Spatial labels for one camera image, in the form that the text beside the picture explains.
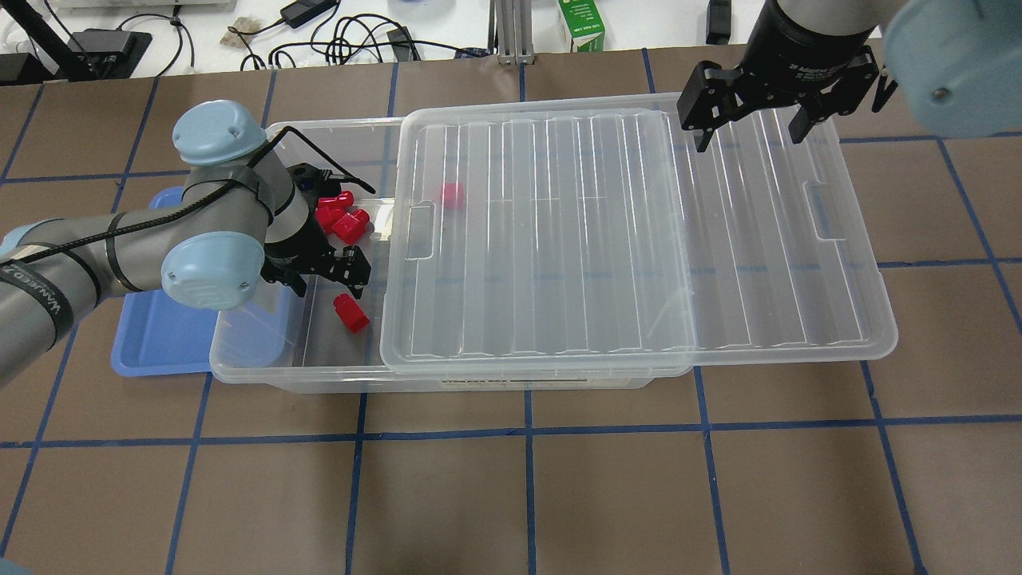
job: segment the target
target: black pole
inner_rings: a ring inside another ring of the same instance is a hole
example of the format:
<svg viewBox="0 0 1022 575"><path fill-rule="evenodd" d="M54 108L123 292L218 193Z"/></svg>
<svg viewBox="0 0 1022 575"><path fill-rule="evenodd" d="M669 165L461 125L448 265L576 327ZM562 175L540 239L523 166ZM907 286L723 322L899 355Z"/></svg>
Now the black pole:
<svg viewBox="0 0 1022 575"><path fill-rule="evenodd" d="M14 18L30 38L57 62L71 82L96 80L95 73L75 55L63 40L46 25L43 16L29 5L28 0L0 0L0 6Z"/></svg>

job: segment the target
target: green box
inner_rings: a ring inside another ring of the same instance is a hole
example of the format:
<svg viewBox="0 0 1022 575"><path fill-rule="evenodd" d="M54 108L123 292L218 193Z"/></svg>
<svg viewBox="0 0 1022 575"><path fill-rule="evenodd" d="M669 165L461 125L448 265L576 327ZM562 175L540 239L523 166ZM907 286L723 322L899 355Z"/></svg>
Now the green box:
<svg viewBox="0 0 1022 575"><path fill-rule="evenodd" d="M607 29L596 0L558 0L564 40L572 52L602 52Z"/></svg>

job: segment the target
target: black power brick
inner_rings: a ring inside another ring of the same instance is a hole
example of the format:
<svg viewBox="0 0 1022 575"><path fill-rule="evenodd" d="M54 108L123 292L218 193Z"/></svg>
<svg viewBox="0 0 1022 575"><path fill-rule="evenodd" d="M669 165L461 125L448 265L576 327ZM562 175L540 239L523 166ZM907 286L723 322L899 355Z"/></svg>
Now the black power brick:
<svg viewBox="0 0 1022 575"><path fill-rule="evenodd" d="M337 5L338 0L297 0L280 9L287 26L299 28L309 20Z"/></svg>

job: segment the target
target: transparent plastic box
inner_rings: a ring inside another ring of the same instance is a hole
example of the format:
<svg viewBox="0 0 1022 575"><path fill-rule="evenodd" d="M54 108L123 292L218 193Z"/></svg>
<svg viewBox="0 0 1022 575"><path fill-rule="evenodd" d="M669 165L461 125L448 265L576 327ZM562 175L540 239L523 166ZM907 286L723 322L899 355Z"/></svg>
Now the transparent plastic box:
<svg viewBox="0 0 1022 575"><path fill-rule="evenodd" d="M221 314L214 374L307 393L588 389L889 353L896 329L833 126L793 145L793 110L762 111L697 153L677 99L292 124L379 182L360 199L372 324L343 329L340 285L313 278L304 300L262 285ZM322 163L291 137L278 153Z"/></svg>

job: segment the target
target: transparent lid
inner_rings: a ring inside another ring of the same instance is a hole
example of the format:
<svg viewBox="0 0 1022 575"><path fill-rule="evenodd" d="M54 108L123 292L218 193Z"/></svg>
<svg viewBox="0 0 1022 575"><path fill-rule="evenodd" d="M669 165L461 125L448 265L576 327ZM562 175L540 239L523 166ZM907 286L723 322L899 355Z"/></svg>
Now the transparent lid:
<svg viewBox="0 0 1022 575"><path fill-rule="evenodd" d="M438 377L683 373L696 339L663 113L538 107L402 124L383 362Z"/></svg>

